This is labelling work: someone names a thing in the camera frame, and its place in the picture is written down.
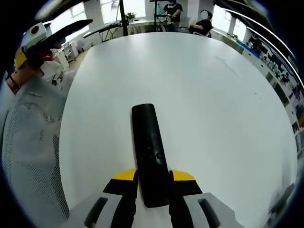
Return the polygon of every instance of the window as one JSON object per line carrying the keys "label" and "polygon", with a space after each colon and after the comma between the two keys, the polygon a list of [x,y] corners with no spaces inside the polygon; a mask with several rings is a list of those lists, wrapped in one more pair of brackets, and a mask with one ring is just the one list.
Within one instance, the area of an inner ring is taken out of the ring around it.
{"label": "window", "polygon": [[[85,13],[85,7],[83,2],[71,7],[67,11],[60,14],[58,17],[56,17],[50,27],[52,33],[55,33],[62,29],[63,27],[78,21],[78,20],[84,20],[86,19],[86,13]],[[70,41],[71,39],[75,38],[76,36],[86,32],[89,30],[89,26],[85,26],[81,30],[72,33],[71,35],[66,37],[66,42]]]}
{"label": "window", "polygon": [[245,37],[245,33],[246,33],[246,25],[241,22],[239,19],[236,20],[236,25],[233,29],[233,34],[237,35],[239,40],[244,40]]}
{"label": "window", "polygon": [[[118,0],[100,0],[101,13],[103,15],[104,24],[121,20]],[[134,13],[137,18],[146,16],[145,0],[123,0],[124,12]]]}
{"label": "window", "polygon": [[231,23],[231,14],[223,10],[221,7],[214,5],[212,26],[224,32],[228,32],[230,23]]}

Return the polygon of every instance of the black remote control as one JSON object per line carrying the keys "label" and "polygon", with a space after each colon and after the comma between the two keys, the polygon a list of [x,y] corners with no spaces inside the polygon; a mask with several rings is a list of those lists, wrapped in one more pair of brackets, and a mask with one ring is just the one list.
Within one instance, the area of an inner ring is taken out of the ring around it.
{"label": "black remote control", "polygon": [[169,204],[169,172],[157,117],[152,104],[132,108],[137,168],[146,207]]}

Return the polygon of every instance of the white round table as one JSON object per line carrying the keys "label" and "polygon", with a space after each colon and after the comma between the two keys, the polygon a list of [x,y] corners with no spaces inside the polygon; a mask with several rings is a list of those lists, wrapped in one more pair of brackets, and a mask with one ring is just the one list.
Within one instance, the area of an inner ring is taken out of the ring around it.
{"label": "white round table", "polygon": [[[135,167],[131,108],[155,105],[169,169],[193,175],[246,228],[266,223],[295,181],[286,111],[261,73],[226,44],[146,33],[92,47],[69,91],[59,161],[70,208]],[[133,227],[171,227],[169,207],[147,209],[138,191]]]}

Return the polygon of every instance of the white mesh fabric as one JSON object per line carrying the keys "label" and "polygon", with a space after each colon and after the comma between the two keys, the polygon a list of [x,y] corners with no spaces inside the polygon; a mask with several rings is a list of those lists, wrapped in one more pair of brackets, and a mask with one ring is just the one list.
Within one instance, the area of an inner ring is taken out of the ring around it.
{"label": "white mesh fabric", "polygon": [[37,227],[58,227],[69,215],[58,159],[65,101],[58,89],[35,77],[16,94],[3,130],[4,172]]}

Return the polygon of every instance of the black stand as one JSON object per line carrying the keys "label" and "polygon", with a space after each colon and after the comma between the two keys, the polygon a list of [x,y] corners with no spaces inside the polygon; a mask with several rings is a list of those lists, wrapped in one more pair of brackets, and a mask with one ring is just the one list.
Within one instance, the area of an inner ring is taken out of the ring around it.
{"label": "black stand", "polygon": [[155,0],[155,5],[154,5],[154,32],[157,32],[157,29],[156,29],[156,15],[157,14],[157,0]]}
{"label": "black stand", "polygon": [[127,25],[129,24],[127,20],[125,19],[125,14],[124,14],[124,1],[120,0],[119,1],[119,8],[120,8],[120,15],[122,16],[122,25],[123,25],[123,36],[128,35],[128,28]]}

